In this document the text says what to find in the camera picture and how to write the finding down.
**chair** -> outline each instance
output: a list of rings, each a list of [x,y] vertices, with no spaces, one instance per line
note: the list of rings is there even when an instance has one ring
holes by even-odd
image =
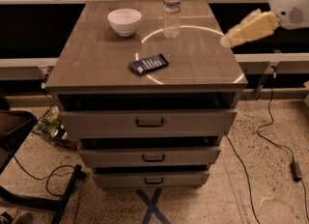
[[[37,118],[27,111],[12,111],[8,102],[0,98],[0,174],[9,164],[23,141],[38,122]],[[60,222],[69,198],[74,191],[76,181],[85,178],[81,166],[76,165],[70,177],[65,193],[59,200],[28,197],[12,194],[0,185],[0,199],[25,207],[55,211],[52,224]]]

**white bowl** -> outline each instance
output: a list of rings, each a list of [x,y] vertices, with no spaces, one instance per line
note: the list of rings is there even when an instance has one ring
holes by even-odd
[[[141,13],[134,9],[119,9],[108,14],[109,24],[123,37],[131,36],[139,27]]]

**blue tape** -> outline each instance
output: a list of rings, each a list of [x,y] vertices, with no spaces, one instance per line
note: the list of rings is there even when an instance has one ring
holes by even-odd
[[[145,194],[145,192],[142,189],[136,190],[137,195],[139,195],[139,197],[148,206],[145,217],[142,221],[142,224],[150,223],[153,213],[162,224],[171,224],[169,222],[169,220],[164,216],[164,214],[156,206],[156,203],[157,203],[157,200],[160,196],[161,190],[162,190],[161,188],[157,188],[155,190],[152,200],[148,199],[147,195]]]

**gray tabletop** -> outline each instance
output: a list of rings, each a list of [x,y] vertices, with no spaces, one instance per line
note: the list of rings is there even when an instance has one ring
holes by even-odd
[[[110,27],[107,15],[116,9],[141,12],[136,33],[123,38]],[[246,79],[231,49],[220,45],[221,30],[207,1],[183,1],[181,33],[162,35],[161,1],[88,2],[72,31],[46,88],[50,91],[87,88],[243,88]],[[163,54],[170,65],[138,76],[128,62]]]

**terrazzo floor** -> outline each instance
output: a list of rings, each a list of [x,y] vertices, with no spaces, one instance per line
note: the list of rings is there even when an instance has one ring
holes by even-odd
[[[267,98],[241,100],[228,137],[246,167],[259,222],[309,223],[303,185],[294,182],[291,174],[291,153],[269,144],[257,134],[259,126],[270,122],[268,104]],[[47,106],[14,109],[28,110],[39,117]],[[291,148],[309,192],[309,108],[303,99],[274,99],[270,110],[274,124],[262,128],[261,133],[272,142]],[[61,224],[258,223],[252,210],[248,180],[227,137],[220,146],[222,152],[211,167],[211,175],[200,187],[97,188],[92,171],[85,168],[76,151],[54,147],[35,134],[28,136],[15,156],[37,178],[49,175],[60,165],[82,165],[87,178],[71,195]],[[61,194],[69,178],[70,175],[53,177],[49,189]],[[54,199],[46,193],[45,182],[30,178],[14,159],[0,175],[0,184],[11,192]],[[0,211],[13,206],[2,201]],[[21,218],[16,224],[45,224],[53,217],[53,212],[48,210],[20,209]]]

